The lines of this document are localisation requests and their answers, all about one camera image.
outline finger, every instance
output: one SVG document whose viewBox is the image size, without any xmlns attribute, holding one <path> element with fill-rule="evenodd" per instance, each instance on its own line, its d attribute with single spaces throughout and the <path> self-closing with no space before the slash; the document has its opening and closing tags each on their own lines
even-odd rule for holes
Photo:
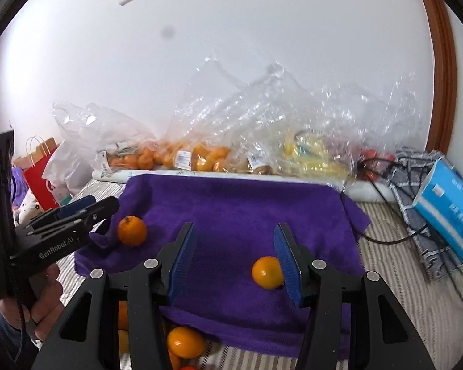
<svg viewBox="0 0 463 370">
<path fill-rule="evenodd" d="M 48 284 L 53 284 L 60 275 L 60 269 L 58 268 L 57 263 L 50 264 L 46 268 L 45 274 L 48 278 Z"/>
<path fill-rule="evenodd" d="M 24 320 L 26 322 L 31 318 L 29 310 L 23 305 L 22 310 L 24 312 Z M 19 315 L 19 308 L 17 307 L 17 301 L 15 298 L 3 298 L 0 300 L 0 313 L 3 318 L 14 328 L 21 328 L 21 316 Z"/>
<path fill-rule="evenodd" d="M 36 336 L 41 340 L 44 341 L 48 334 L 51 331 L 51 328 L 58 320 L 58 317 L 62 314 L 64 310 L 64 306 L 61 302 L 55 306 L 55 308 L 46 315 L 46 317 L 40 321 L 35 329 Z"/>
<path fill-rule="evenodd" d="M 47 285 L 45 289 L 41 291 L 40 298 L 31 309 L 31 316 L 35 322 L 40 322 L 55 306 L 58 305 L 60 297 L 64 288 L 62 284 L 55 281 L 54 284 Z"/>
</svg>

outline metal screw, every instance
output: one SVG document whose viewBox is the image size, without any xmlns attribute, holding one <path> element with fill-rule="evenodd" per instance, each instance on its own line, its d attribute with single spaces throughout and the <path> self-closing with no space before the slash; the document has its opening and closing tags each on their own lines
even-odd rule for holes
<svg viewBox="0 0 463 370">
<path fill-rule="evenodd" d="M 148 258 L 144 262 L 144 267 L 146 267 L 146 268 L 155 268 L 158 264 L 159 264 L 159 262 L 155 258 Z"/>
<path fill-rule="evenodd" d="M 103 270 L 101 268 L 95 268 L 93 271 L 91 271 L 91 278 L 97 279 L 100 278 L 103 275 Z"/>
<path fill-rule="evenodd" d="M 369 271 L 367 272 L 367 278 L 371 281 L 379 281 L 381 277 L 375 271 Z"/>
<path fill-rule="evenodd" d="M 321 260 L 321 259 L 316 259 L 312 262 L 312 266 L 314 268 L 317 268 L 317 270 L 324 270 L 327 266 L 326 262 L 324 260 Z"/>
</svg>

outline red paper bag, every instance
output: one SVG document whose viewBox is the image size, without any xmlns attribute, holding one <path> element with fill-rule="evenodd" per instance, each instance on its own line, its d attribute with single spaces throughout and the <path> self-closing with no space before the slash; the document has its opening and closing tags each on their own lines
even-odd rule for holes
<svg viewBox="0 0 463 370">
<path fill-rule="evenodd" d="M 43 210 L 45 211 L 49 208 L 60 207 L 53 195 L 51 194 L 51 191 L 49 190 L 47 185 L 47 181 L 42 178 L 43 171 L 45 171 L 46 163 L 48 163 L 48 160 L 50 159 L 51 155 L 55 150 L 56 148 L 51 151 L 49 148 L 47 148 L 47 150 L 44 151 L 45 156 L 41 160 L 36 162 L 31 168 L 23 172 L 24 178 L 26 179 L 29 188 L 38 200 L 38 203 L 41 205 L 41 208 L 43 208 Z"/>
</svg>

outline black cable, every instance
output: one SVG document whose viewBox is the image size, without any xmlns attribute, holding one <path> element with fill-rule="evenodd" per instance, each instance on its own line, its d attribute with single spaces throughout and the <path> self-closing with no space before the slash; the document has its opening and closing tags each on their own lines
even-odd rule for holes
<svg viewBox="0 0 463 370">
<path fill-rule="evenodd" d="M 410 195 L 406 190 L 405 188 L 403 188 L 402 186 L 399 186 L 396 182 L 392 181 L 391 179 L 387 179 L 386 177 L 384 177 L 381 173 L 378 173 L 377 171 L 374 171 L 372 170 L 371 168 L 367 168 L 367 167 L 364 167 L 362 168 L 363 171 L 369 171 L 375 175 L 377 175 L 379 178 L 381 179 L 385 179 L 387 180 L 391 185 L 394 185 L 395 188 L 397 188 L 400 192 L 404 193 L 406 196 L 408 196 L 408 198 L 410 199 L 414 199 L 415 197 Z"/>
<path fill-rule="evenodd" d="M 438 242 L 436 241 L 437 244 L 437 252 L 439 254 L 439 257 L 444 264 L 444 269 L 446 270 L 446 274 L 449 275 L 449 278 L 451 280 L 451 283 L 453 284 L 453 288 L 456 291 L 458 297 L 460 298 L 461 302 L 463 303 L 463 295 L 461 294 L 461 291 L 458 289 L 458 286 L 456 285 L 456 281 L 453 278 L 453 275 L 451 274 L 451 271 L 449 270 L 449 267 L 447 266 L 446 260 L 444 259 L 441 251 L 441 246 L 439 246 Z"/>
<path fill-rule="evenodd" d="M 410 171 L 408 170 L 409 169 L 409 166 L 406 165 L 406 170 L 407 170 L 407 176 L 408 176 L 408 185 L 410 187 L 410 190 L 412 192 L 412 194 L 414 193 L 413 192 L 413 187 L 411 186 L 411 174 L 410 174 Z M 375 171 L 371 170 L 371 169 L 368 169 L 368 168 L 363 168 L 363 170 L 365 171 L 371 171 L 372 173 L 380 176 L 382 179 L 386 179 L 385 177 L 383 177 L 381 174 L 378 174 L 376 173 Z M 420 176 L 419 176 L 419 189 L 422 187 L 422 175 L 423 175 L 423 168 L 422 168 L 422 171 L 420 172 Z M 381 196 L 381 198 L 383 199 L 383 201 L 385 202 L 385 204 L 388 206 L 388 208 L 394 213 L 393 211 L 393 208 L 391 207 L 390 203 L 387 201 L 387 199 L 384 197 L 384 195 L 381 193 L 381 191 L 378 189 L 378 187 L 376 186 L 376 184 L 374 183 L 373 180 L 371 180 L 370 178 L 368 178 L 369 181 L 371 182 L 372 186 L 376 189 L 376 191 L 379 193 L 379 195 Z M 403 191 L 404 189 L 399 187 L 398 185 L 396 185 L 396 183 L 392 182 L 390 179 L 386 179 L 388 180 L 389 182 L 393 183 L 393 185 L 395 185 L 397 188 L 399 188 L 401 191 Z M 343 206 L 344 206 L 344 193 L 342 193 L 341 195 L 341 199 L 342 199 L 342 203 L 343 203 Z M 463 295 L 461 294 L 461 291 L 458 289 L 458 286 L 456 285 L 456 281 L 455 279 L 453 278 L 452 274 L 451 274 L 451 271 L 449 270 L 449 267 L 446 263 L 446 260 L 444 259 L 444 256 L 442 254 L 442 252 L 444 251 L 445 254 L 447 254 L 448 258 L 450 259 L 450 261 L 453 263 L 453 265 L 455 266 L 455 269 L 458 270 L 458 272 L 463 276 L 463 271 L 462 269 L 459 267 L 458 263 L 456 263 L 454 257 L 452 256 L 452 254 L 450 252 L 447 251 L 446 249 L 446 243 L 442 241 L 442 237 L 437 233 L 437 231 L 435 229 L 433 229 L 432 227 L 430 226 L 424 226 L 422 227 L 420 230 L 414 230 L 411 226 L 409 226 L 406 221 L 404 220 L 404 218 L 402 216 L 400 216 L 399 214 L 396 215 L 409 229 L 411 229 L 413 232 L 413 234 L 410 234 L 408 235 L 407 237 L 405 238 L 402 238 L 402 239 L 399 239 L 398 241 L 391 241 L 391 242 L 384 242 L 384 241 L 379 241 L 379 240 L 376 240 L 376 239 L 373 239 L 373 238 L 370 238 L 368 237 L 365 232 L 360 232 L 358 231 L 357 229 L 355 229 L 353 227 L 353 224 L 352 222 L 350 221 L 350 219 L 348 218 L 348 221 L 353 229 L 354 232 L 356 232 L 357 234 L 359 234 L 360 236 L 362 236 L 364 239 L 367 239 L 368 241 L 371 241 L 373 243 L 377 243 L 377 244 L 380 244 L 380 245 L 396 245 L 396 244 L 399 244 L 399 243 L 402 243 L 402 242 L 405 242 L 406 240 L 412 238 L 413 236 L 415 235 L 421 235 L 421 236 L 424 236 L 426 238 L 430 238 L 432 241 L 435 242 L 435 244 L 437 245 L 437 252 L 439 254 L 439 257 L 444 265 L 444 269 L 446 271 L 446 275 L 449 275 L 449 278 L 451 280 L 451 283 L 453 285 L 453 288 L 455 289 L 456 291 L 456 294 L 458 295 L 458 298 L 460 298 L 461 302 L 463 303 Z M 429 231 L 429 234 L 430 234 L 430 237 L 422 234 L 421 232 L 424 230 L 424 229 L 428 229 Z"/>
<path fill-rule="evenodd" d="M 345 197 L 345 194 L 344 192 L 341 192 L 340 194 L 340 198 L 341 198 L 341 202 L 343 204 L 343 208 L 344 208 L 344 197 Z M 371 238 L 370 236 L 368 236 L 365 232 L 362 232 L 358 229 L 355 228 L 355 226 L 353 225 L 352 221 L 349 219 L 349 217 L 347 216 L 348 218 L 348 222 L 350 223 L 350 226 L 352 227 L 352 230 L 359 236 L 363 237 L 364 239 L 368 240 L 368 241 L 371 241 L 373 243 L 377 243 L 379 245 L 397 245 L 399 243 L 402 243 L 402 242 L 406 242 L 407 240 L 413 238 L 415 235 L 419 235 L 423 230 L 425 230 L 427 228 L 427 226 L 424 226 L 422 227 L 421 229 L 419 230 L 413 230 L 415 231 L 413 234 L 410 234 L 408 236 L 405 236 L 404 238 L 401 238 L 401 239 L 397 239 L 396 241 L 380 241 L 378 239 L 374 239 L 374 238 Z"/>
</svg>

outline tissue box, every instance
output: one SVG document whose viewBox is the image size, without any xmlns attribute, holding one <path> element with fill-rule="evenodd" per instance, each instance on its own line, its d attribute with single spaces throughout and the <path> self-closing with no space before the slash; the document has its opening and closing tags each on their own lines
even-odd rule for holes
<svg viewBox="0 0 463 370">
<path fill-rule="evenodd" d="M 435 162 L 413 207 L 463 260 L 463 180 L 442 159 Z"/>
</svg>

